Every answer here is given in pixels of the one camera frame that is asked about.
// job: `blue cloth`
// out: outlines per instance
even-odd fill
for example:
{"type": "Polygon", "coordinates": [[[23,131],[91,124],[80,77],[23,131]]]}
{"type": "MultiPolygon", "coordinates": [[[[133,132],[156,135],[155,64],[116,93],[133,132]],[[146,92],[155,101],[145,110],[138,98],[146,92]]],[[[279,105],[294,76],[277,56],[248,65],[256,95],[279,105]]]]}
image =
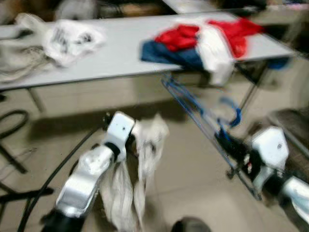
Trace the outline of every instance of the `blue cloth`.
{"type": "Polygon", "coordinates": [[[189,70],[204,70],[202,60],[195,48],[171,52],[164,44],[155,41],[144,42],[140,59],[156,63],[178,64],[189,70]]]}

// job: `black hose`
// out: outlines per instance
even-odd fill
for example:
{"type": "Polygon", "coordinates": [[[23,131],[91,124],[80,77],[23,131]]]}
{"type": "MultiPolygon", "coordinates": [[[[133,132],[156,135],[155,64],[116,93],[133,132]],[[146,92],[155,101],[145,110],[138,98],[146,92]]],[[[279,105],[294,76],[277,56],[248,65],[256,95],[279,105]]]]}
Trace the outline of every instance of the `black hose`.
{"type": "Polygon", "coordinates": [[[29,216],[34,209],[36,203],[38,202],[39,198],[43,194],[44,190],[47,188],[47,186],[50,184],[50,182],[53,180],[53,178],[56,176],[56,174],[61,170],[61,168],[69,161],[69,159],[75,154],[75,152],[83,145],[84,142],[86,142],[87,139],[89,139],[98,129],[102,128],[102,125],[94,128],[91,130],[80,142],[79,144],[68,154],[68,156],[65,157],[65,159],[59,164],[59,166],[53,171],[53,173],[49,176],[47,181],[43,184],[43,186],[40,189],[40,192],[38,195],[33,199],[31,205],[28,208],[28,211],[25,212],[23,215],[19,227],[17,229],[17,232],[24,232],[27,221],[29,219],[29,216]]]}
{"type": "Polygon", "coordinates": [[[9,116],[12,116],[12,115],[22,115],[23,119],[20,121],[20,123],[15,125],[13,128],[0,133],[0,140],[4,139],[5,137],[13,134],[14,132],[16,132],[17,130],[22,128],[26,124],[26,122],[29,120],[29,113],[27,111],[25,111],[25,110],[13,110],[13,111],[10,111],[10,112],[2,115],[0,117],[0,123],[1,123],[2,120],[4,120],[5,118],[7,118],[9,116]]]}

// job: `tile floor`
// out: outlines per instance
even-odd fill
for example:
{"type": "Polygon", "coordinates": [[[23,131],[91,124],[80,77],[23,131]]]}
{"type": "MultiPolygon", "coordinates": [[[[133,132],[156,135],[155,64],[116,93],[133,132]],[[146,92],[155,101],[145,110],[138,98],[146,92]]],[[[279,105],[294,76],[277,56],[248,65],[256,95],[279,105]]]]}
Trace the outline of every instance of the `tile floor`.
{"type": "MultiPolygon", "coordinates": [[[[272,72],[271,75],[280,79],[280,88],[259,91],[245,115],[242,126],[235,130],[235,134],[242,135],[255,119],[272,110],[289,107],[293,103],[290,89],[304,62],[295,59],[284,72],[272,72]]],[[[136,87],[135,82],[136,80],[133,84],[130,83],[131,87],[136,87]]],[[[227,180],[225,177],[227,165],[218,152],[203,137],[196,125],[186,117],[180,106],[158,85],[157,80],[156,84],[149,98],[147,96],[150,96],[150,93],[147,91],[139,92],[138,97],[133,98],[130,89],[120,91],[117,95],[120,101],[124,100],[122,105],[117,106],[120,110],[137,118],[150,117],[159,111],[170,129],[161,163],[147,186],[145,230],[169,232],[172,224],[181,217],[197,216],[205,220],[213,232],[297,231],[278,206],[266,207],[263,203],[256,202],[237,179],[227,180]],[[155,99],[157,102],[146,104],[145,99],[149,101],[155,99]]],[[[103,93],[97,86],[98,83],[83,85],[82,92],[79,91],[81,87],[75,85],[68,86],[67,89],[65,86],[59,86],[58,90],[53,87],[41,89],[39,93],[45,94],[49,109],[47,112],[54,113],[52,115],[48,113],[40,115],[33,103],[25,97],[27,95],[25,91],[10,93],[10,102],[2,103],[0,114],[13,108],[24,108],[30,111],[31,122],[18,133],[6,138],[4,145],[15,154],[29,147],[36,147],[38,150],[23,161],[29,170],[27,174],[12,172],[5,178],[0,175],[4,183],[19,191],[39,188],[65,155],[101,119],[103,112],[98,106],[102,102],[105,104],[109,101],[104,99],[103,93]],[[96,99],[97,105],[91,101],[92,98],[96,99]]],[[[234,77],[225,90],[197,88],[192,90],[211,105],[213,99],[218,98],[222,92],[240,101],[248,87],[249,84],[244,79],[234,77]]],[[[29,219],[27,232],[40,231],[39,221],[54,205],[72,164],[80,154],[98,141],[102,134],[98,131],[92,136],[52,181],[50,186],[56,192],[52,196],[40,199],[29,219]]],[[[25,202],[19,201],[7,205],[0,224],[0,232],[16,231],[24,204],[25,202]]],[[[100,201],[96,202],[83,231],[113,231],[103,217],[101,204],[100,201]]]]}

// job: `black cable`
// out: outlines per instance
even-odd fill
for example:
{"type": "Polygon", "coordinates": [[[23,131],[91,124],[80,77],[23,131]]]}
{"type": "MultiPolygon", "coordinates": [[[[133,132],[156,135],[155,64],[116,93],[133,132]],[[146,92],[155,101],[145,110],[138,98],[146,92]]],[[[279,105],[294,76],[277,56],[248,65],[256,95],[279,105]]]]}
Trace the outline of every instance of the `black cable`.
{"type": "Polygon", "coordinates": [[[50,184],[50,182],[53,180],[53,178],[56,176],[56,174],[61,170],[61,168],[69,161],[69,159],[75,154],[75,152],[86,142],[87,139],[89,139],[98,129],[102,128],[102,125],[94,128],[91,130],[80,142],[79,144],[65,157],[65,159],[59,164],[59,166],[53,171],[53,173],[49,176],[47,181],[43,184],[43,186],[40,189],[40,192],[38,195],[33,199],[31,205],[28,208],[28,211],[25,212],[23,215],[19,227],[17,229],[17,232],[24,232],[27,221],[29,219],[29,216],[34,209],[36,203],[38,202],[39,198],[43,194],[44,190],[47,188],[47,186],[50,184]]]}
{"type": "Polygon", "coordinates": [[[16,132],[17,130],[19,130],[21,127],[23,127],[26,122],[29,120],[29,113],[25,110],[13,110],[13,111],[10,111],[4,115],[2,115],[0,117],[0,122],[2,120],[4,120],[5,118],[9,117],[9,116],[12,116],[12,115],[22,115],[23,116],[23,119],[20,121],[20,123],[18,123],[16,126],[14,126],[13,128],[7,130],[7,131],[4,131],[2,133],[0,133],[0,140],[13,134],[14,132],[16,132]]]}

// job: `red cloth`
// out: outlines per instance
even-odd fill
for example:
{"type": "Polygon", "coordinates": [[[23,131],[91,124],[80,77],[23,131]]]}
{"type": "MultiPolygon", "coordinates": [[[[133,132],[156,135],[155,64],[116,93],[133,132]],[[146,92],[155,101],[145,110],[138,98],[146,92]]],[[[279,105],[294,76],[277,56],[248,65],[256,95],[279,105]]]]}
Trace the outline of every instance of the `red cloth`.
{"type": "Polygon", "coordinates": [[[157,43],[166,45],[169,51],[193,48],[197,44],[196,33],[198,26],[180,24],[178,27],[167,30],[155,38],[157,43]]]}
{"type": "Polygon", "coordinates": [[[235,58],[239,58],[246,53],[246,36],[254,35],[263,31],[261,26],[245,18],[242,18],[235,23],[211,20],[208,24],[214,25],[223,31],[235,58]]]}

